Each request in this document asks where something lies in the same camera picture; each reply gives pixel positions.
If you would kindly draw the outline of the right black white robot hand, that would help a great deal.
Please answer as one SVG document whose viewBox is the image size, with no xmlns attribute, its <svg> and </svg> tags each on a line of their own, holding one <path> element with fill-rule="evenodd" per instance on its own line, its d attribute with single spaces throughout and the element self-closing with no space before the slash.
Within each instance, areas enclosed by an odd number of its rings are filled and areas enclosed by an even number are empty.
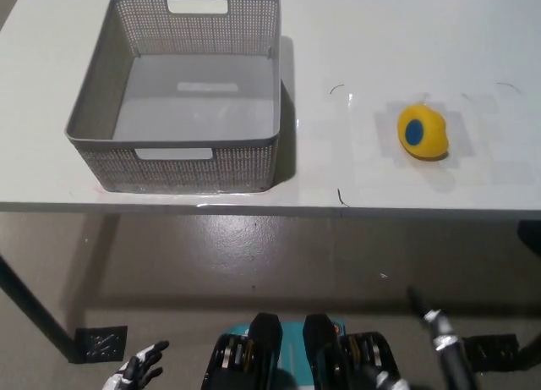
<svg viewBox="0 0 541 390">
<path fill-rule="evenodd" d="M 407 288 L 407 297 L 413 313 L 428 329 L 432 348 L 438 356 L 447 389 L 479 389 L 477 380 L 462 351 L 462 344 L 445 312 L 430 308 L 420 293 Z M 410 389 L 409 383 L 397 373 L 390 346 L 386 341 L 372 344 L 373 363 L 364 369 L 369 389 Z"/>
</svg>

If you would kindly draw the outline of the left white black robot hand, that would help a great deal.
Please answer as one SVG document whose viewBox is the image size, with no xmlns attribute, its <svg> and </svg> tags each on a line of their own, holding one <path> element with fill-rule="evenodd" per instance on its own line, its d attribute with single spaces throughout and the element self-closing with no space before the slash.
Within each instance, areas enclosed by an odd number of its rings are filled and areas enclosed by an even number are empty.
<svg viewBox="0 0 541 390">
<path fill-rule="evenodd" d="M 163 373 L 162 367 L 156 367 L 163 352 L 169 347 L 167 340 L 152 344 L 140 350 L 111 375 L 102 390 L 142 390 L 150 381 Z"/>
</svg>

